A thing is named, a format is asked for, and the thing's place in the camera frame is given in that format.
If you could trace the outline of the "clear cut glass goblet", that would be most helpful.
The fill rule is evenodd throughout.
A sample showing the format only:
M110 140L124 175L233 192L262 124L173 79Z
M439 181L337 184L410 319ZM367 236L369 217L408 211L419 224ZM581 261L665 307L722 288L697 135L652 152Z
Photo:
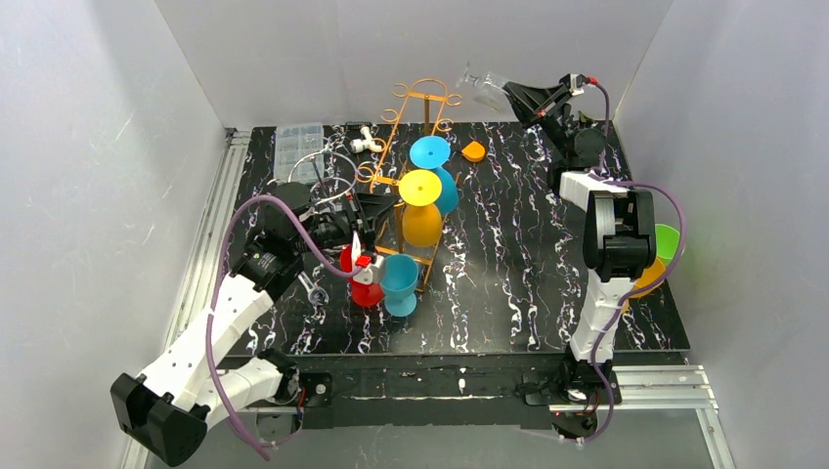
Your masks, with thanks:
M456 87L471 90L473 100L477 103L499 113L508 113L511 106L504 90L506 83L506 78L491 71L474 73L470 63L466 63Z

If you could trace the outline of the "silver wire glass rack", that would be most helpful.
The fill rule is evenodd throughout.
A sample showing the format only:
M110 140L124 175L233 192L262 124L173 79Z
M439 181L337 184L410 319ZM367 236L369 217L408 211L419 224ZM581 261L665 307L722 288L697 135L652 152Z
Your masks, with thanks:
M267 189L295 182L310 190L312 208L317 212L340 209L347 195L358 185L358 168L354 159L330 147L278 150L273 176Z

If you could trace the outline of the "yellow plastic wine glass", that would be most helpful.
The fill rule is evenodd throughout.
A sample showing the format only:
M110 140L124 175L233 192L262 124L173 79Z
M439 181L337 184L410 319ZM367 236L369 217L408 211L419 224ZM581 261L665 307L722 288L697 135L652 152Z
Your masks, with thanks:
M443 224L435 204L442 189L439 178L427 170L413 170L400 180L398 189L406 205L402 218L404 240L419 248L436 244Z

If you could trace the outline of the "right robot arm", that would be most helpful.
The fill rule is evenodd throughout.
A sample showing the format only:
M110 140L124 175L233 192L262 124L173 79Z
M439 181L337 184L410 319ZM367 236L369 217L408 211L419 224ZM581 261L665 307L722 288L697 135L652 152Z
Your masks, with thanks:
M540 127L560 153L548 166L547 186L585 214L588 291L565 357L551 380L560 391L584 394L608 381L623 309L656 259L652 194L612 181L606 167L610 120L585 124L571 112L572 98L586 87L599 86L593 77L570 74L548 88L511 80L502 87L519 122L526 128Z

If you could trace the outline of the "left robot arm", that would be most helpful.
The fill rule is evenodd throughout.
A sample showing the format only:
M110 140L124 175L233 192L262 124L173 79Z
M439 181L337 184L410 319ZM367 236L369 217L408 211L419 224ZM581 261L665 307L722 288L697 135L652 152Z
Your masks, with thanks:
M245 443L268 457L271 444L240 421L243 408L261 401L291 406L293 425L301 427L315 380L303 377L287 355L263 351L225 373L218 367L242 335L302 277L307 254L325 264L327 250L350 247L352 265L337 275L379 276L381 261L373 251L376 234L398 197L346 190L338 200L338 210L317 209L311 189L290 182L244 204L245 209L266 204L271 212L237 261L219 260L208 306L157 359L136 375L125 373L112 383L115 414L126 435L177 467L222 421L229 421Z

